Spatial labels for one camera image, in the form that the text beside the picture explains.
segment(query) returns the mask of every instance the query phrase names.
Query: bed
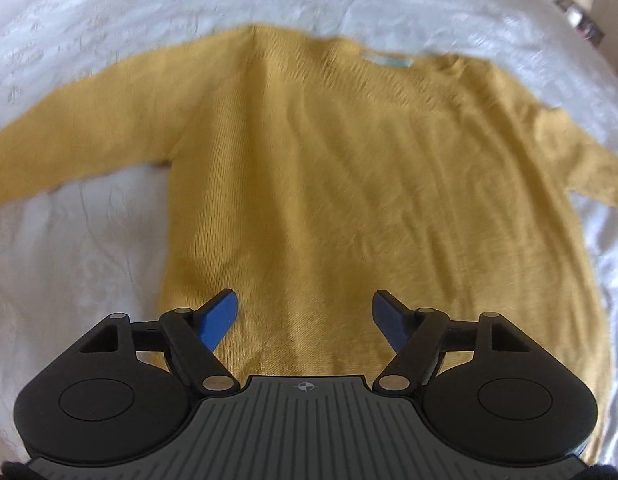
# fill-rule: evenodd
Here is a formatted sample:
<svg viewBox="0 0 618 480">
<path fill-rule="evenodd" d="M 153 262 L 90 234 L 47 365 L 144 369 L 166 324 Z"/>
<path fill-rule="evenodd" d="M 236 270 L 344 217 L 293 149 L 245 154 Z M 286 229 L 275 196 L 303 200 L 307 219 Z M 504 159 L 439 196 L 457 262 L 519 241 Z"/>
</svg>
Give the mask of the bed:
<svg viewBox="0 0 618 480">
<path fill-rule="evenodd" d="M 0 129 L 119 59 L 253 22 L 492 59 L 618 153 L 618 79 L 544 0 L 38 0 L 0 33 Z M 158 315 L 166 175 L 128 168 L 0 207 L 0 462 L 26 459 L 11 412 L 33 375 L 111 312 Z M 618 467 L 618 210 L 572 200 L 612 333 L 600 461 Z"/>
</svg>

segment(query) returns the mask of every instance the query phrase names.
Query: yellow sweater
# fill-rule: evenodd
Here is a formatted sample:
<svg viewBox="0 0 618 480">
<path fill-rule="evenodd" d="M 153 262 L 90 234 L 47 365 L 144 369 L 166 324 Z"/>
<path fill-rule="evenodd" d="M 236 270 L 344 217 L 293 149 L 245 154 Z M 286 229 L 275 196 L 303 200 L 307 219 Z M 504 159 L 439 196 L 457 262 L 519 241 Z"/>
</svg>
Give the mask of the yellow sweater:
<svg viewBox="0 0 618 480">
<path fill-rule="evenodd" d="M 0 205 L 168 161 L 160 310 L 236 290 L 217 355 L 241 380 L 373 379 L 393 355 L 371 316 L 386 288 L 452 319 L 501 312 L 602 421 L 608 328 L 567 190 L 618 206 L 618 157 L 489 62 L 365 54 L 247 27 L 127 59 L 0 132 Z"/>
</svg>

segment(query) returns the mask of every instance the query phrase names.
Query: ribbed gray surface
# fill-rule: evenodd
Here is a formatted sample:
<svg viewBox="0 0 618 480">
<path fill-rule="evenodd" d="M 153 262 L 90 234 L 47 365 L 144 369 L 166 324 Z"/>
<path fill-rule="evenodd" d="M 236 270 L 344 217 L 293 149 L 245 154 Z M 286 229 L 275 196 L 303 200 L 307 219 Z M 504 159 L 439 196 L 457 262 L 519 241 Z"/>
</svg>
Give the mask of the ribbed gray surface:
<svg viewBox="0 0 618 480">
<path fill-rule="evenodd" d="M 301 383 L 314 385 L 301 389 Z M 253 378 L 208 399 L 186 429 L 147 457 L 107 468 L 36 459 L 49 480 L 568 480 L 579 459 L 537 468 L 483 464 L 433 436 L 408 400 L 355 377 Z"/>
</svg>

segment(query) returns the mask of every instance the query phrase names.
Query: clothing label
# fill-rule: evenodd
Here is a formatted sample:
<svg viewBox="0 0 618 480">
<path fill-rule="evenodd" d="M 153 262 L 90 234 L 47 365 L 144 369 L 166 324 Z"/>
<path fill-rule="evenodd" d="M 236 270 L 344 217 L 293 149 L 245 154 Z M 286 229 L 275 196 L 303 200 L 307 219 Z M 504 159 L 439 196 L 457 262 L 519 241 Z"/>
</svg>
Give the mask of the clothing label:
<svg viewBox="0 0 618 480">
<path fill-rule="evenodd" d="M 374 54 L 373 52 L 365 52 L 364 54 L 362 54 L 362 57 L 367 61 L 371 61 L 372 63 L 384 66 L 408 68 L 413 64 L 412 59 L 381 56 L 380 54 Z"/>
</svg>

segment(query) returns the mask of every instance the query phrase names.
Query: metal pin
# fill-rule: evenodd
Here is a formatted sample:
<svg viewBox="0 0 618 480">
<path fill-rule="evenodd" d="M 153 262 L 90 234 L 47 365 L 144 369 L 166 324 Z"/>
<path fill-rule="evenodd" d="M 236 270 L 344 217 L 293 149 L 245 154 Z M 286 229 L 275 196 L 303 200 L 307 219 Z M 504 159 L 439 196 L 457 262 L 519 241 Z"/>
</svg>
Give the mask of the metal pin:
<svg viewBox="0 0 618 480">
<path fill-rule="evenodd" d="M 233 386 L 233 379 L 226 375 L 212 375 L 202 381 L 202 386 L 212 392 L 223 392 Z"/>
<path fill-rule="evenodd" d="M 381 387 L 385 390 L 391 390 L 392 392 L 399 392 L 400 390 L 406 390 L 410 382 L 406 377 L 401 375 L 385 375 L 378 381 Z"/>
</svg>

